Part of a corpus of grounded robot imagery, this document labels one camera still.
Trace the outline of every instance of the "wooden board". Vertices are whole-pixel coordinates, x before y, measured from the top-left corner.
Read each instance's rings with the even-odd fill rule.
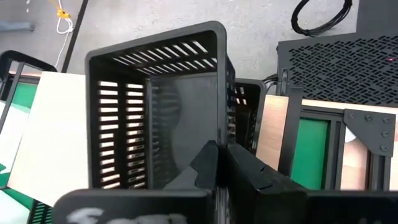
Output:
[[[285,127],[288,98],[266,96],[256,156],[275,170],[278,168],[280,149]],[[324,108],[354,109],[398,114],[398,108],[353,105],[327,101],[303,100],[303,105]],[[396,129],[394,156],[391,160],[390,189],[398,190],[398,130]],[[366,148],[357,138],[345,144],[343,158],[342,189],[364,189],[366,174]]]

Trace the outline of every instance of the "black ventilated panel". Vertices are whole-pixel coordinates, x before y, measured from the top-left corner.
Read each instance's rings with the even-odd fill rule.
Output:
[[[398,105],[398,34],[345,34],[280,42],[278,73],[303,97]]]

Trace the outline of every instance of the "concrete floor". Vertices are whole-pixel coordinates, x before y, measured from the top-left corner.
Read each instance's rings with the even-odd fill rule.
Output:
[[[19,2],[18,9],[13,2]],[[305,38],[296,34],[290,25],[292,12],[299,2],[300,0],[89,0],[68,72],[84,74],[84,58],[90,50],[216,20],[226,27],[228,55],[237,71],[237,77],[265,78],[276,72],[275,49],[278,41]],[[312,28],[325,23],[342,8],[343,2],[344,0],[311,0],[300,13],[300,24]],[[76,19],[81,0],[65,1],[64,5]],[[10,7],[15,8],[13,13],[10,12]],[[0,1],[0,19],[5,18],[4,13],[8,13],[15,20],[30,20],[37,24],[33,33],[0,33],[0,51],[19,50],[54,64],[64,38],[55,31],[57,18],[52,11],[54,8],[45,0],[31,0],[29,8],[27,14],[25,0]],[[357,8],[358,0],[354,0],[347,18],[325,35],[355,32]]]
[[[82,0],[62,1],[63,8],[72,15],[74,22],[77,19],[81,2]],[[0,32],[0,53],[6,50],[16,50],[55,65],[65,35],[57,33],[57,8],[53,4],[48,0],[0,0],[0,20],[32,22],[35,25],[33,32],[28,30]],[[62,21],[60,30],[66,29],[67,23]],[[62,68],[69,40],[57,66],[58,71]]]

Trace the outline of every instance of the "green panel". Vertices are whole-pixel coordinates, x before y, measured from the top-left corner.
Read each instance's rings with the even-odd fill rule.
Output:
[[[31,108],[33,99],[36,95],[36,90],[37,85],[18,83],[12,103]]]
[[[12,106],[25,111],[26,108],[31,108],[33,104],[33,99],[35,98],[37,90],[37,85],[26,84],[26,83],[18,83],[14,97],[12,99]],[[3,165],[0,164],[0,171],[5,169]],[[0,174],[0,186],[5,186],[8,182],[10,173]],[[4,193],[8,194],[14,200],[28,208],[29,210],[32,208],[33,199],[19,193],[16,190],[7,189],[3,190]]]
[[[300,120],[292,179],[308,189],[321,189],[327,132],[326,121]]]

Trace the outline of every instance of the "black cable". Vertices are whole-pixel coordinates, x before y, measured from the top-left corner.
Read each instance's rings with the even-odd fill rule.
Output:
[[[278,80],[278,74],[273,74],[268,76],[267,78],[263,79],[262,81],[264,83],[268,82],[268,81],[277,81]]]
[[[309,0],[302,0],[297,7],[294,9],[294,12],[292,14],[292,28],[293,30],[298,33],[298,34],[303,34],[309,37],[315,37],[316,35],[319,35],[325,31],[330,30],[332,27],[337,25],[339,22],[341,22],[349,13],[349,10],[351,9],[351,6],[353,5],[353,0],[345,0],[343,8],[340,10],[340,12],[331,19],[331,21],[327,22],[326,24],[323,24],[320,27],[314,28],[314,29],[302,29],[299,24],[298,24],[298,16],[299,12],[303,9],[303,7],[308,3]]]
[[[267,82],[266,84],[268,84],[268,83],[270,83],[270,84],[269,84],[269,86],[266,88],[265,94],[268,94],[269,89],[271,89],[272,86],[276,85],[276,82]]]

